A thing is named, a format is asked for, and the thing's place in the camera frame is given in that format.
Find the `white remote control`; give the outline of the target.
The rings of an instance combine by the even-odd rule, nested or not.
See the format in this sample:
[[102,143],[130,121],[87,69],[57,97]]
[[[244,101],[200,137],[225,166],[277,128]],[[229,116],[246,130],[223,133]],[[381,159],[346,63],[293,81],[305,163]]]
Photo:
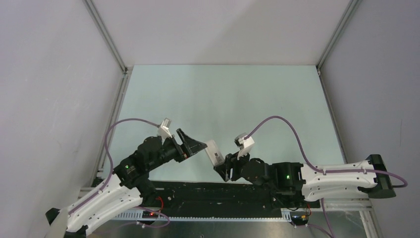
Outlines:
[[209,157],[213,167],[219,166],[225,162],[225,157],[222,155],[214,140],[207,141],[206,146],[207,147],[205,148],[205,152]]

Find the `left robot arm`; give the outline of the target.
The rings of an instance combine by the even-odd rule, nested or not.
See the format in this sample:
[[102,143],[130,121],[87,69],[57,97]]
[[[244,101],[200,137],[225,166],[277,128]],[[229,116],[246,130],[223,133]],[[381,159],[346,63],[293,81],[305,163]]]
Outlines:
[[133,154],[113,168],[109,178],[88,194],[67,208],[48,210],[48,223],[52,225],[63,217],[66,221],[63,237],[85,238],[128,209],[153,205],[157,191],[149,180],[150,172],[171,160],[181,163],[207,147],[181,129],[177,133],[182,144],[178,144],[172,135],[147,137]]

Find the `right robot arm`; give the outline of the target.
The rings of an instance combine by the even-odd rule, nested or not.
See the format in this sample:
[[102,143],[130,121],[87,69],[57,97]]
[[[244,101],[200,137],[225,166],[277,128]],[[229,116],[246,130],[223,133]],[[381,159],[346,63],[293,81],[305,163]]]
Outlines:
[[389,172],[378,154],[357,163],[332,166],[297,162],[270,165],[249,154],[241,158],[228,154],[213,169],[224,181],[245,179],[274,196],[286,196],[294,207],[322,198],[350,198],[360,194],[373,199],[396,196]]

